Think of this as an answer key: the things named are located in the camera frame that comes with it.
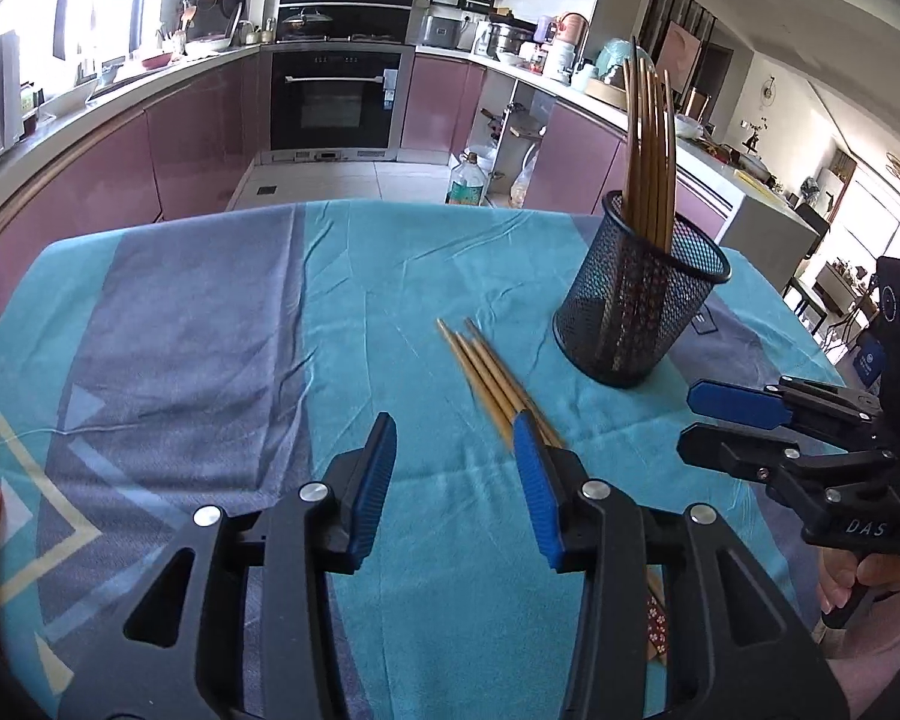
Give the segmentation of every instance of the chopstick bundle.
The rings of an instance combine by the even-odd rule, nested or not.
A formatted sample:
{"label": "chopstick bundle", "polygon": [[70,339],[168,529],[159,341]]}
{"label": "chopstick bundle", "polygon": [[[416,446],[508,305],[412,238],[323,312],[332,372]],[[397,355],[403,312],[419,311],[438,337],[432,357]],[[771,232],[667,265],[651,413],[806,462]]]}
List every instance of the chopstick bundle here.
{"label": "chopstick bundle", "polygon": [[628,101],[629,162],[623,217],[626,225],[660,250],[670,252],[677,192],[677,135],[670,75],[660,77],[636,59],[624,63]]}
{"label": "chopstick bundle", "polygon": [[[484,404],[490,420],[497,428],[501,439],[510,449],[514,448],[514,420],[522,410],[528,410],[536,419],[536,424],[547,445],[563,448],[563,441],[557,431],[540,412],[538,406],[523,389],[519,381],[508,370],[504,362],[484,338],[480,329],[468,317],[466,327],[472,338],[462,333],[454,333],[442,319],[437,327],[453,351],[463,375],[470,383],[477,398]],[[663,585],[650,568],[647,568],[647,659],[660,658],[667,662],[667,617],[663,605]]]}

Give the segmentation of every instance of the blue tablecloth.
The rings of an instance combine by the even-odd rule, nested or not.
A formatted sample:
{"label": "blue tablecloth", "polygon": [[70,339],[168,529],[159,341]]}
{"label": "blue tablecloth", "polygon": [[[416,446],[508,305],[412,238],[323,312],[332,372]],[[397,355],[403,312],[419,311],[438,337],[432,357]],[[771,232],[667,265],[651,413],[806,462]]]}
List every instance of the blue tablecloth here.
{"label": "blue tablecloth", "polygon": [[[716,333],[688,329],[637,389],[590,381],[550,317],[596,223],[335,201],[49,247],[0,321],[0,624],[28,690],[55,712],[101,620],[194,509],[268,507],[386,410],[399,443],[376,545],[332,583],[351,716],[555,717],[581,579],[536,550],[514,459],[436,317],[477,320],[591,474],[640,504],[720,509],[811,624],[816,567],[792,512],[674,447],[698,378],[838,375],[729,251]],[[258,601],[254,582],[250,710]],[[652,668],[648,712],[662,700]]]}

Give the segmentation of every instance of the white countertop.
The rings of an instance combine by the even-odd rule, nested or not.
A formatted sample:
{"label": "white countertop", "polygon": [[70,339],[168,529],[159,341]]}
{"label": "white countertop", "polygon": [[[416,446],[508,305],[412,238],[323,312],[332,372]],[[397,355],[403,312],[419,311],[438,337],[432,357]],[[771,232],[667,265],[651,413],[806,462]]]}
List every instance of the white countertop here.
{"label": "white countertop", "polygon": [[175,84],[259,50],[259,46],[242,47],[169,66],[162,73],[145,76],[102,95],[82,110],[37,127],[31,137],[17,143],[0,158],[0,208],[67,148],[111,119]]}
{"label": "white countertop", "polygon": [[[611,127],[619,130],[621,136],[626,137],[626,111],[615,108],[608,103],[604,103],[597,98],[591,98],[583,92],[564,86],[554,79],[545,79],[535,73],[526,70],[510,67],[496,59],[489,59],[485,56],[473,55],[463,50],[435,49],[429,46],[417,46],[416,52],[420,55],[444,56],[452,59],[461,59],[473,62],[490,68],[492,71],[510,76],[512,79],[522,81],[525,84],[535,87],[540,91],[553,95],[558,100],[569,103],[574,108],[591,114],[591,116],[600,119],[602,122],[609,124]],[[775,199],[769,194],[761,193],[749,186],[746,181],[741,180],[734,174],[734,168],[724,165],[720,161],[714,159],[705,151],[701,151],[687,141],[677,139],[677,167],[684,173],[696,179],[698,184],[706,187],[712,194],[708,197],[711,204],[718,206],[719,210],[725,214],[732,214],[740,207],[744,197],[756,200],[778,213],[786,215],[787,218],[795,223],[807,226],[804,221],[793,212],[789,205],[779,199]]]}

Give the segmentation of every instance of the metal screw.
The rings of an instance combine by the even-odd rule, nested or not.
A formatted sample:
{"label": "metal screw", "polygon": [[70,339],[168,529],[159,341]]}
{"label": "metal screw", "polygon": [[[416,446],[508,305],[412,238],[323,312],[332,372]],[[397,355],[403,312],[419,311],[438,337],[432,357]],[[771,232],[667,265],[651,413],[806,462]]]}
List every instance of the metal screw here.
{"label": "metal screw", "polygon": [[322,501],[330,493],[330,488],[322,482],[308,482],[300,488],[300,500],[307,503]]}
{"label": "metal screw", "polygon": [[712,525],[717,521],[717,512],[706,503],[698,503],[690,509],[690,519],[698,525]]}
{"label": "metal screw", "polygon": [[610,497],[610,485],[599,479],[591,479],[583,483],[580,492],[583,493],[584,498],[589,498],[591,501],[602,501],[604,498]]}
{"label": "metal screw", "polygon": [[220,520],[223,512],[216,506],[203,506],[194,512],[194,522],[202,528],[215,525]]}

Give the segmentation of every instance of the utensil holder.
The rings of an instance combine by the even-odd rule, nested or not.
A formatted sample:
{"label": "utensil holder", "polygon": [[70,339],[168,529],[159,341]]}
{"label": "utensil holder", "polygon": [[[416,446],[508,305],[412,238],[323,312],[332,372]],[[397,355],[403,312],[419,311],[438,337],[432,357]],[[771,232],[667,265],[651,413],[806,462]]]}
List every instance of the utensil holder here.
{"label": "utensil holder", "polygon": [[562,306],[554,336],[563,354],[601,384],[635,386],[670,350],[710,290],[730,280],[720,247],[677,214],[671,253],[621,218],[623,193],[604,196],[604,218]]}

